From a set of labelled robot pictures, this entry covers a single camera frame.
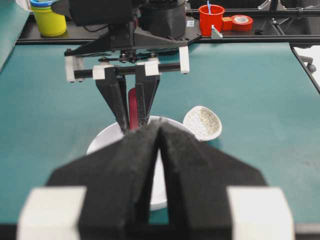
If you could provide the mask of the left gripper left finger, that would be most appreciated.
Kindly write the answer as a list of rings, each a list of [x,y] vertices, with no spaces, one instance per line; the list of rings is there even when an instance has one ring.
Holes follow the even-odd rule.
[[[21,210],[19,240],[125,239],[147,225],[160,124],[56,168]]]

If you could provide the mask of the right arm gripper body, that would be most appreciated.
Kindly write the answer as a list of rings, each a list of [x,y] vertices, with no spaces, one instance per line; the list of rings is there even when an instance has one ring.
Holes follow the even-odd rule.
[[[63,14],[78,27],[101,25],[107,32],[64,53],[69,82],[104,77],[103,68],[84,70],[86,57],[120,53],[119,62],[145,67],[146,75],[190,71],[189,45],[201,38],[199,20],[189,17],[184,0],[66,0]]]

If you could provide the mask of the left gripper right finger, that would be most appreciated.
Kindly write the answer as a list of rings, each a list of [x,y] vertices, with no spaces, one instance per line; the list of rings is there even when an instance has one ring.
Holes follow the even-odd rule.
[[[293,240],[283,190],[262,173],[189,133],[163,123],[158,132],[169,224],[188,240]]]

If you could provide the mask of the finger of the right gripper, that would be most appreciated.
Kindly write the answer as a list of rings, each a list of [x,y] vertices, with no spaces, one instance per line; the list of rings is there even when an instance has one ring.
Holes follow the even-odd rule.
[[[129,129],[126,77],[116,72],[113,65],[95,65],[92,78],[105,102],[113,112],[121,131]]]
[[[158,61],[140,62],[135,67],[135,90],[138,124],[149,121],[151,107],[160,83]]]

